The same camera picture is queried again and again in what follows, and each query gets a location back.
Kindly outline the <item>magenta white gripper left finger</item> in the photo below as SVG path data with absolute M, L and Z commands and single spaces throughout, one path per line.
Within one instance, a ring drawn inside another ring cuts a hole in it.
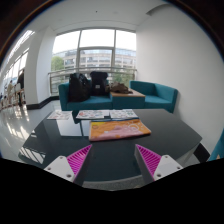
M 46 166 L 45 171 L 82 186 L 91 157 L 91 148 L 92 145 L 88 145 L 67 157 L 60 155 Z

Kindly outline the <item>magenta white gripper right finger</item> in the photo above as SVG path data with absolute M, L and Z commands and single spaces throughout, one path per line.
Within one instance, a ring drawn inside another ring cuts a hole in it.
M 135 145 L 134 155 L 145 184 L 182 169 L 182 166 L 169 155 L 159 155 L 138 144 Z

